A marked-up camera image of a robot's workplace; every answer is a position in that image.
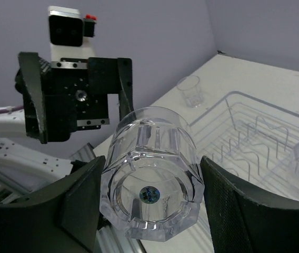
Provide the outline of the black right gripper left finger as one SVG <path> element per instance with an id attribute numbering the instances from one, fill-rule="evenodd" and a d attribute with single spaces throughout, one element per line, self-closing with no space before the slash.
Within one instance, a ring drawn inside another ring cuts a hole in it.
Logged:
<path id="1" fill-rule="evenodd" d="M 0 252 L 93 252 L 105 157 L 0 204 Z"/>

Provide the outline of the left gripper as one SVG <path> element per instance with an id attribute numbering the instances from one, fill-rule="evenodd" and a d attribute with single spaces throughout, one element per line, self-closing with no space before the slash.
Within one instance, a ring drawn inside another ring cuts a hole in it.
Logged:
<path id="1" fill-rule="evenodd" d="M 15 88 L 23 96 L 26 135 L 41 144 L 108 125 L 110 94 L 118 94 L 120 121 L 134 111 L 129 58 L 47 62 L 20 52 L 18 61 Z"/>

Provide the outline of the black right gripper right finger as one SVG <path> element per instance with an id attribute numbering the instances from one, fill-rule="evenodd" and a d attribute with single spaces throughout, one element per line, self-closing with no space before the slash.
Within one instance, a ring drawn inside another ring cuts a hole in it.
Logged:
<path id="1" fill-rule="evenodd" d="M 266 191 L 201 159 L 215 252 L 299 252 L 299 201 Z"/>

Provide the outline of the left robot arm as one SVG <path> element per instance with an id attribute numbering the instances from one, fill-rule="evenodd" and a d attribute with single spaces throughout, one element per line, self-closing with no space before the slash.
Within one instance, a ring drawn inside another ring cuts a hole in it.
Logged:
<path id="1" fill-rule="evenodd" d="M 77 131 L 109 124 L 108 96 L 116 94 L 119 117 L 133 110 L 132 60 L 63 57 L 48 62 L 34 52 L 18 55 L 15 87 L 23 105 L 0 108 L 0 184 L 27 194 L 81 167 L 14 142 L 65 142 Z"/>

